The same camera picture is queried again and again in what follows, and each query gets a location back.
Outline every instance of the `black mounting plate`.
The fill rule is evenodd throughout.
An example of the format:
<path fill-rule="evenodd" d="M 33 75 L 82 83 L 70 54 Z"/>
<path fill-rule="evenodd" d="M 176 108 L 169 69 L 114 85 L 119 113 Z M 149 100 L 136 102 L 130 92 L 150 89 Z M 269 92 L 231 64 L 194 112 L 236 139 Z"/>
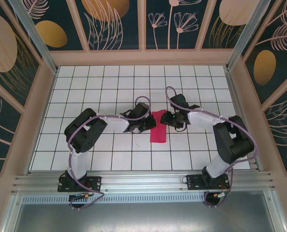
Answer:
<path fill-rule="evenodd" d="M 84 181 L 84 186 L 87 186 L 95 191 L 100 191 L 101 176 L 87 176 Z M 60 177 L 57 192 L 87 192 L 77 184 L 73 184 L 73 180 L 70 181 L 67 177 Z"/>
<path fill-rule="evenodd" d="M 187 189 L 188 190 L 214 190 L 222 189 L 220 182 L 229 189 L 229 180 L 226 174 L 219 176 L 218 178 L 211 179 L 209 186 L 207 186 L 202 178 L 201 174 L 198 175 L 187 175 L 186 177 Z"/>

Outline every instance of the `red cloth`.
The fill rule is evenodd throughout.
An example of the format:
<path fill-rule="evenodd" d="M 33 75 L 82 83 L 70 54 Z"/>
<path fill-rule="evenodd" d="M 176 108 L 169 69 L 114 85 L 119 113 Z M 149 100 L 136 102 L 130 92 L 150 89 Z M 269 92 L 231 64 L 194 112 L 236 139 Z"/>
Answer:
<path fill-rule="evenodd" d="M 167 110 L 160 110 L 152 112 L 154 119 L 156 120 L 156 127 L 151 129 L 151 143 L 165 143 L 166 142 L 166 125 L 161 124 L 161 117 Z"/>

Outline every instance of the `white grid floor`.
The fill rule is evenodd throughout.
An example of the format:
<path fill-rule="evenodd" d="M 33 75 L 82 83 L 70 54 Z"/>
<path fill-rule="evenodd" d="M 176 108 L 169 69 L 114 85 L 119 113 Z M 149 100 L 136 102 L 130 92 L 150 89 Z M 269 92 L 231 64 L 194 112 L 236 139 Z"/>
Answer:
<path fill-rule="evenodd" d="M 190 105 L 222 116 L 235 115 L 222 66 L 62 66 L 30 169 L 67 169 L 69 151 L 63 132 L 84 109 L 118 115 L 133 109 L 140 95 L 150 98 L 152 111 L 170 109 L 165 86 L 173 86 Z M 151 144 L 150 131 L 108 133 L 89 152 L 86 169 L 201 170 L 216 154 L 214 135 L 192 125 L 184 132 L 167 129 L 164 144 Z M 235 169 L 250 166 L 244 162 Z"/>

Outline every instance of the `enclosure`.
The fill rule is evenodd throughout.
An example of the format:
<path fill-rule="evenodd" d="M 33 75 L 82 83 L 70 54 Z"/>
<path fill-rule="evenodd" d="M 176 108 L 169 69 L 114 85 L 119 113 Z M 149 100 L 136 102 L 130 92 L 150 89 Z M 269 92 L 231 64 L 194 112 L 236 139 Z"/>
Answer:
<path fill-rule="evenodd" d="M 85 166 L 105 195 L 72 211 L 57 191 L 65 128 L 138 96 L 172 111 L 167 86 L 254 137 L 227 202 L 208 208 L 183 181 L 218 155 L 214 134 L 167 126 L 161 144 L 150 130 L 103 133 Z M 215 228 L 287 232 L 287 0 L 0 0 L 0 231 Z"/>

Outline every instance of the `yellow circle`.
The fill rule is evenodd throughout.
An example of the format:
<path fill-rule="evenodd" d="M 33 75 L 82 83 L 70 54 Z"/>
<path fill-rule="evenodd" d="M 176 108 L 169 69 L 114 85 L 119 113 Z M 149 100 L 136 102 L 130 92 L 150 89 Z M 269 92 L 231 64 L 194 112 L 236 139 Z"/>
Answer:
<path fill-rule="evenodd" d="M 248 22 L 258 0 L 222 0 L 220 18 L 230 26 L 240 26 Z"/>
<path fill-rule="evenodd" d="M 276 60 L 271 51 L 263 50 L 256 57 L 254 64 L 254 78 L 255 81 L 264 86 L 267 84 L 275 71 Z"/>
<path fill-rule="evenodd" d="M 66 32 L 56 23 L 48 20 L 36 24 L 42 39 L 51 47 L 63 47 L 67 44 Z"/>
<path fill-rule="evenodd" d="M 0 72 L 9 71 L 15 64 L 17 44 L 11 26 L 0 16 Z"/>
<path fill-rule="evenodd" d="M 104 22 L 114 20 L 107 2 L 112 8 L 112 11 L 115 9 L 118 12 L 120 18 L 128 12 L 129 0 L 82 0 L 86 11 L 94 18 Z"/>

